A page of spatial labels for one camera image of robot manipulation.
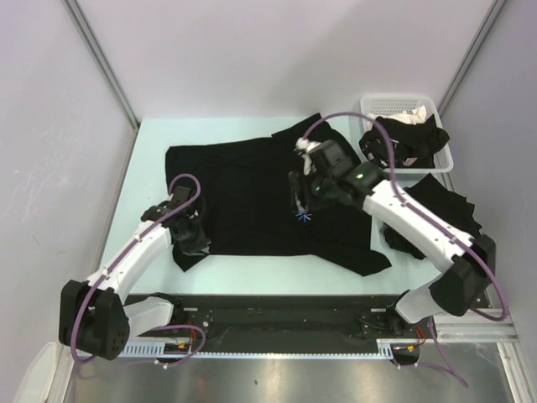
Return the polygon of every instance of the light blue table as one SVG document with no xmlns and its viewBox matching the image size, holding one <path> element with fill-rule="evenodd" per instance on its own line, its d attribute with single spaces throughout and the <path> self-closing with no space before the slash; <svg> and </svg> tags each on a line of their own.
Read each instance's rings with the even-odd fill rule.
<svg viewBox="0 0 537 403">
<path fill-rule="evenodd" d="M 123 183 L 102 259 L 105 264 L 132 236 L 141 214 L 166 198 L 164 155 L 171 145 L 216 144 L 269 136 L 302 118 L 145 119 Z M 330 121 L 352 144 L 349 120 Z M 373 219 L 371 248 L 382 252 L 392 267 L 361 277 L 316 256 L 209 256 L 184 273 L 174 262 L 171 247 L 158 257 L 132 293 L 156 291 L 184 294 L 235 295 L 367 295 L 399 294 L 438 275 L 428 261 L 393 251 L 378 233 Z"/>
</svg>

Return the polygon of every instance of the black shirt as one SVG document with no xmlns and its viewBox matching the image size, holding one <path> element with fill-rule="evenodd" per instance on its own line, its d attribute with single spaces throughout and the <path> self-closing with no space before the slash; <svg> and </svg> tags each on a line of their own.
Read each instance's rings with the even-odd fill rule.
<svg viewBox="0 0 537 403">
<path fill-rule="evenodd" d="M 201 222 L 211 240 L 211 254 L 314 254 L 361 275 L 390 266 L 383 254 L 370 250 L 371 218 L 366 213 L 337 205 L 313 212 L 310 221 L 302 222 L 290 211 L 288 174 L 304 165 L 294 152 L 295 143 L 320 118 L 316 114 L 270 138 L 168 150 L 168 184 L 185 172 L 201 183 L 206 201 Z M 337 141 L 359 164 L 350 144 L 328 123 L 310 136 L 319 142 L 328 139 Z M 174 247 L 174 260 L 183 270 L 203 258 L 183 255 Z"/>
</svg>

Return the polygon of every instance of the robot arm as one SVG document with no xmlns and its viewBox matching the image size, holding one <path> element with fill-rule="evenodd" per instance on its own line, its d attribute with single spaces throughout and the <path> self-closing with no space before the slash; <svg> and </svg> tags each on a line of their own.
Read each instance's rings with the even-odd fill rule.
<svg viewBox="0 0 537 403">
<path fill-rule="evenodd" d="M 305 158 L 304 171 L 289 173 L 293 205 L 297 212 L 306 208 L 314 211 L 336 202 L 355 206 L 401 233 L 440 271 L 430 283 L 405 292 L 394 306 L 388 308 L 388 325 L 396 335 L 407 324 L 417 323 L 442 311 L 464 315 L 475 298 L 490 284 L 475 260 L 452 242 L 453 239 L 446 238 L 439 229 L 418 217 L 407 204 L 411 202 L 428 217 L 434 218 L 494 270 L 496 245 L 487 235 L 474 239 L 468 233 L 453 228 L 397 187 L 399 194 L 406 199 L 402 203 L 386 173 L 369 162 L 355 166 L 332 140 L 315 144 L 300 139 L 297 149 Z"/>
<path fill-rule="evenodd" d="M 93 286 L 95 294 L 84 311 L 78 330 L 76 347 L 105 359 L 115 359 L 123 350 L 129 336 L 138 336 L 172 319 L 181 322 L 185 316 L 181 302 L 173 296 L 156 294 L 144 301 L 123 306 L 130 290 L 149 265 L 169 248 L 179 245 L 184 254 L 203 253 L 209 244 L 200 225 L 204 203 L 192 204 L 159 225 L 145 236 L 150 226 L 191 198 L 192 190 L 182 186 L 174 189 L 171 200 L 150 207 L 142 222 L 111 262 L 120 258 L 111 273 L 110 264 L 90 275 L 86 281 L 71 280 L 63 288 L 60 298 L 60 342 L 70 345 L 76 315 L 82 301 Z"/>
</svg>

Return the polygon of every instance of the metal frame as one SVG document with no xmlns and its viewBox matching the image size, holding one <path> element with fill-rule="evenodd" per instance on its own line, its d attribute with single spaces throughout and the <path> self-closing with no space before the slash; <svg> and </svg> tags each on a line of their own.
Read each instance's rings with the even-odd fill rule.
<svg viewBox="0 0 537 403">
<path fill-rule="evenodd" d="M 138 128 L 140 127 L 140 122 L 136 118 L 136 114 L 134 113 L 133 107 L 131 107 L 131 104 L 128 101 L 127 96 L 125 95 L 124 90 L 119 84 L 119 80 L 114 74 L 114 71 L 110 66 L 110 63 L 108 62 L 107 57 L 102 51 L 101 45 L 99 44 L 99 41 L 97 40 L 93 29 L 91 29 L 91 26 L 86 18 L 86 15 L 81 9 L 80 4 L 77 0 L 61 1 L 65 5 L 67 13 L 69 13 L 69 15 L 71 16 L 73 23 L 78 28 L 82 39 L 86 43 L 87 49 L 90 51 L 91 56 L 97 63 L 97 67 L 101 71 L 104 80 L 107 82 L 110 90 L 112 91 L 113 96 L 119 103 L 119 106 L 122 109 L 125 118 L 127 118 L 133 129 L 138 131 Z"/>
<path fill-rule="evenodd" d="M 488 9 L 487 15 L 479 27 L 479 30 L 477 31 L 470 48 L 464 55 L 462 63 L 459 65 L 455 76 L 451 80 L 450 85 L 447 87 L 446 93 L 438 104 L 438 114 L 440 116 L 442 116 L 442 114 L 446 111 L 447 106 L 450 104 L 451 100 L 461 86 L 464 77 L 467 75 L 467 72 L 470 70 L 474 60 L 477 58 L 477 55 L 481 51 L 488 35 L 490 34 L 494 24 L 498 20 L 499 15 L 503 11 L 503 7 L 507 2 L 508 0 L 494 0 L 492 6 L 490 9 Z"/>
<path fill-rule="evenodd" d="M 119 183 L 117 184 L 117 187 L 114 190 L 114 202 L 113 202 L 112 210 L 110 211 L 110 215 L 107 217 L 107 226 L 106 226 L 105 232 L 104 232 L 104 234 L 102 236 L 101 244 L 99 245 L 99 252 L 97 254 L 97 259 L 95 260 L 95 262 L 93 264 L 93 268 L 92 268 L 91 273 L 94 273 L 94 272 L 98 271 L 101 268 L 102 256 L 104 255 L 104 249 L 107 246 L 108 235 L 110 234 L 110 231 L 112 230 L 112 221 L 114 219 L 114 216 L 116 215 L 117 204 L 119 202 L 119 197 L 121 196 L 121 190 L 123 189 L 123 183 L 125 182 L 125 178 L 127 178 L 127 169 L 128 169 L 128 166 L 130 165 L 131 158 L 133 157 L 134 145 L 136 144 L 136 136 L 137 136 L 137 134 L 138 134 L 138 129 L 136 128 L 134 130 L 134 136 L 131 139 L 130 143 L 128 144 L 128 155 L 127 155 L 127 158 L 125 159 L 124 165 L 123 165 L 123 167 L 121 169 L 121 176 L 120 176 L 120 179 L 119 179 Z"/>
<path fill-rule="evenodd" d="M 63 403 L 74 366 L 75 361 L 70 356 L 69 348 L 60 345 L 60 361 L 52 379 L 49 396 L 45 403 Z"/>
<path fill-rule="evenodd" d="M 188 343 L 188 338 L 173 338 L 180 343 Z M 170 343 L 160 338 L 135 338 L 129 341 L 121 354 L 120 359 L 180 359 L 184 354 L 167 354 L 164 345 Z M 280 354 L 280 353 L 205 353 L 200 351 L 196 357 L 199 359 L 393 359 L 390 343 L 378 341 L 377 353 L 349 353 L 349 354 Z M 79 351 L 81 357 L 90 354 Z"/>
<path fill-rule="evenodd" d="M 499 317 L 501 309 L 483 309 L 489 315 Z M 435 328 L 441 343 L 518 343 L 519 337 L 511 317 L 502 322 L 491 322 L 469 311 L 464 317 L 453 317 L 448 313 L 435 315 Z M 382 338 L 382 343 L 405 343 L 411 340 Z"/>
<path fill-rule="evenodd" d="M 529 369 L 522 346 L 519 343 L 499 343 L 498 351 L 515 403 L 535 403 L 537 391 L 528 377 Z"/>
</svg>

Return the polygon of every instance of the table surface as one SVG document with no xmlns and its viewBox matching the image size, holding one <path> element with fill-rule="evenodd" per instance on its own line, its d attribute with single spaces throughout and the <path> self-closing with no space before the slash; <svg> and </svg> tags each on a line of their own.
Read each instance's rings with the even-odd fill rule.
<svg viewBox="0 0 537 403">
<path fill-rule="evenodd" d="M 192 359 L 164 371 L 150 360 L 96 359 L 81 369 L 81 377 L 73 371 L 64 402 L 514 402 L 496 343 L 451 343 L 444 349 L 468 389 L 446 373 L 398 371 L 387 360 Z M 433 344 L 421 348 L 420 360 L 443 364 Z"/>
<path fill-rule="evenodd" d="M 117 209 L 112 220 L 102 265 L 133 235 L 148 207 L 166 197 L 164 156 L 173 145 L 217 144 L 266 137 L 299 122 L 287 118 L 144 119 Z M 330 125 L 357 149 L 359 133 L 348 118 Z M 401 182 L 402 186 L 411 183 Z M 385 254 L 392 267 L 362 277 L 316 256 L 209 256 L 183 272 L 172 259 L 171 247 L 161 254 L 131 291 L 228 295 L 371 295 L 400 294 L 435 278 L 439 273 L 427 260 L 394 251 L 384 242 L 373 219 L 371 249 Z"/>
</svg>

